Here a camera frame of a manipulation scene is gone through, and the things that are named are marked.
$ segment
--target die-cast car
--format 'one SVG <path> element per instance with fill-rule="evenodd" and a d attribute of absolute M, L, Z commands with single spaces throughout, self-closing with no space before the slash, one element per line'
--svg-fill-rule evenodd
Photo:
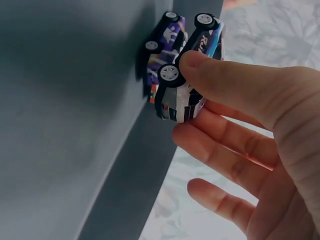
<path fill-rule="evenodd" d="M 188 40 L 186 20 L 177 13 L 168 11 L 144 43 L 142 53 L 142 80 L 145 94 L 150 103 L 155 103 L 159 85 L 158 69 L 167 63 L 174 63 Z"/>
<path fill-rule="evenodd" d="M 194 18 L 194 25 L 196 29 L 175 63 L 164 64 L 158 70 L 159 86 L 154 108 L 162 119 L 186 122 L 198 115 L 206 101 L 180 73 L 179 61 L 183 53 L 195 50 L 211 58 L 224 60 L 223 35 L 226 28 L 223 22 L 210 13 L 199 13 Z"/>

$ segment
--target purple toy car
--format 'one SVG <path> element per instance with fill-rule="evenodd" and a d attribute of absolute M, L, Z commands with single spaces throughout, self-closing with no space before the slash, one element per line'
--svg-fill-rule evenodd
<path fill-rule="evenodd" d="M 150 103 L 155 103 L 159 85 L 158 69 L 163 64 L 174 63 L 188 40 L 185 22 L 183 16 L 172 11 L 165 12 L 144 43 L 142 55 L 145 71 L 142 79 Z"/>

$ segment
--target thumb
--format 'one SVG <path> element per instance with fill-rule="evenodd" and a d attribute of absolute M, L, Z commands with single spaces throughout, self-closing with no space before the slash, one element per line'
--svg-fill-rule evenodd
<path fill-rule="evenodd" d="M 256 118 L 269 130 L 308 96 L 320 91 L 319 72 L 306 67 L 267 67 L 219 61 L 198 51 L 181 57 L 179 68 L 206 99 Z"/>

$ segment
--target human hand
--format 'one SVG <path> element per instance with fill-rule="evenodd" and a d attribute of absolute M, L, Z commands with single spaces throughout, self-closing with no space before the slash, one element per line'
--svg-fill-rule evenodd
<path fill-rule="evenodd" d="M 174 128 L 174 142 L 259 201 L 255 207 L 202 179 L 188 183 L 189 194 L 249 240 L 320 239 L 320 72 L 197 51 L 186 52 L 179 68 L 208 101 Z M 222 116 L 266 128 L 274 139 Z"/>

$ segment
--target white wheel hub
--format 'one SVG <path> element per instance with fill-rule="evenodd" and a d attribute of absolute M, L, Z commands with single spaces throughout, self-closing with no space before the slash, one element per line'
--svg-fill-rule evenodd
<path fill-rule="evenodd" d="M 196 17 L 197 21 L 201 24 L 211 24 L 213 22 L 213 18 L 212 16 L 208 15 L 208 14 L 199 14 L 197 17 Z"/>
<path fill-rule="evenodd" d="M 148 50 L 155 50 L 158 48 L 158 43 L 156 41 L 147 41 L 145 48 Z"/>
<path fill-rule="evenodd" d="M 177 17 L 177 14 L 176 14 L 175 12 L 168 11 L 168 12 L 165 14 L 165 16 L 166 16 L 167 18 L 174 19 L 174 18 Z"/>
<path fill-rule="evenodd" d="M 173 65 L 164 66 L 160 71 L 160 76 L 163 80 L 174 81 L 179 76 L 179 70 Z"/>

